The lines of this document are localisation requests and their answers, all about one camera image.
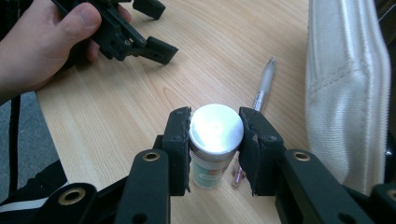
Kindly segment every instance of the gray carpet floor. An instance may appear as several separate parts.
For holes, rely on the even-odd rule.
[[[0,106],[0,202],[8,196],[8,125],[10,102]],[[58,154],[50,137],[38,101],[33,92],[21,97],[19,127],[19,179],[18,188],[29,178],[57,161]]]

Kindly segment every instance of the brass screw hole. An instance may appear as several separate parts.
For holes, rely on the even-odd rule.
[[[160,154],[157,152],[149,152],[148,154],[143,156],[143,160],[145,161],[156,161],[160,158]]]
[[[293,157],[297,161],[310,161],[311,160],[311,157],[308,154],[303,153],[303,152],[294,152]]]
[[[396,189],[389,189],[387,194],[393,201],[396,202]]]
[[[65,191],[61,197],[59,197],[58,203],[60,205],[72,205],[78,203],[85,197],[85,189],[73,188]]]

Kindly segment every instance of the finger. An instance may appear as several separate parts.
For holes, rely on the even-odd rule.
[[[98,44],[96,44],[93,40],[90,40],[90,44],[87,48],[87,59],[90,62],[94,62],[98,59],[99,48],[100,47]]]
[[[68,53],[75,44],[93,35],[101,21],[94,6],[82,3],[70,11],[49,34],[50,45],[58,46],[54,50],[60,53]]]
[[[131,13],[129,13],[129,11],[127,9],[125,9],[124,7],[118,5],[117,6],[117,11],[120,13],[120,15],[128,22],[131,22],[132,20],[132,16]]]

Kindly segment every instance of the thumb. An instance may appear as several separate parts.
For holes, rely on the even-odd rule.
[[[52,46],[58,46],[59,53],[68,53],[78,42],[93,35],[101,22],[98,10],[89,3],[82,3],[73,8],[52,31]]]

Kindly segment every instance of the black plastic bracket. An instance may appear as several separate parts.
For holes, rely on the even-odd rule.
[[[287,150],[280,171],[276,210],[282,223],[374,223],[314,154]]]
[[[168,64],[178,49],[155,37],[147,40],[139,34],[117,11],[121,1],[111,0],[52,0],[66,15],[81,2],[89,2],[95,6],[102,16],[102,24],[92,39],[100,46],[100,51],[108,58],[123,61],[127,56],[142,56],[157,63]],[[165,7],[156,0],[135,0],[133,6],[158,20]]]
[[[170,223],[166,152],[150,149],[134,157],[114,223]]]
[[[158,135],[153,148],[161,148],[169,155],[171,196],[190,192],[190,107],[181,107],[169,114],[163,135]]]
[[[285,151],[283,138],[262,113],[240,107],[239,116],[244,124],[239,163],[247,173],[252,194],[274,196],[277,164]]]

